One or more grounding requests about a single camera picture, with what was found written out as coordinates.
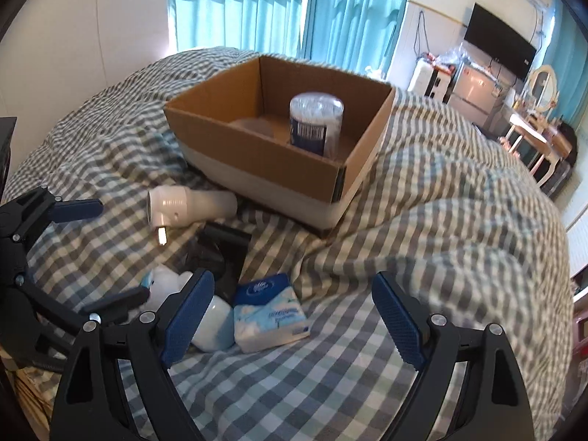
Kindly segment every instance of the television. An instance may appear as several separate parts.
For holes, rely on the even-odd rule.
[[[464,39],[502,64],[517,78],[527,78],[535,58],[534,46],[498,16],[477,3]]]

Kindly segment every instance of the barcode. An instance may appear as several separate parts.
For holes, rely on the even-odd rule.
[[[326,126],[313,126],[298,123],[298,136],[310,140],[322,140],[325,137]]]

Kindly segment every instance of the cable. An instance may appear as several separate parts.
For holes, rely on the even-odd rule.
[[[537,23],[539,23],[539,12],[537,11],[537,7],[535,7],[535,26],[533,28],[533,35],[531,35],[531,39],[529,43],[533,43],[533,38],[535,38],[535,34],[537,33]]]
[[[541,37],[541,45],[539,46],[539,49],[537,50],[538,53],[543,49],[543,30],[541,30],[539,32],[539,36]]]
[[[490,70],[490,74],[491,74],[492,76],[494,76],[494,75],[492,74],[492,63],[494,63],[494,58],[492,58],[492,59],[490,60],[490,64],[488,65],[488,69]],[[499,69],[498,69],[498,74],[497,74],[496,76],[494,76],[494,77],[496,78],[496,81],[498,81],[499,83],[500,83],[500,81],[499,81],[499,79],[498,79],[498,78],[501,76],[501,71],[502,71],[502,65],[500,65],[500,67],[499,67]]]
[[[422,21],[423,21],[424,41],[425,41],[425,43],[427,43],[427,53],[431,52],[431,50],[429,48],[429,37],[427,36],[427,24],[424,21],[424,11],[421,10],[421,11],[419,11],[419,22],[416,25],[415,43],[412,47],[417,59],[420,58],[420,22],[421,22],[421,17],[422,17]]]

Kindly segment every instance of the tissue pack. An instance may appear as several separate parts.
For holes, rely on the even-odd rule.
[[[291,343],[310,334],[286,274],[240,285],[233,304],[234,340],[243,353]]]

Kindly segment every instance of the white appliance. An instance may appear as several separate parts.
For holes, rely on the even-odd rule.
[[[419,60],[416,63],[408,91],[443,101],[450,81],[451,76],[447,73],[436,69],[428,61]]]
[[[493,108],[504,99],[504,93],[492,76],[463,64],[448,105],[472,123],[484,127]]]

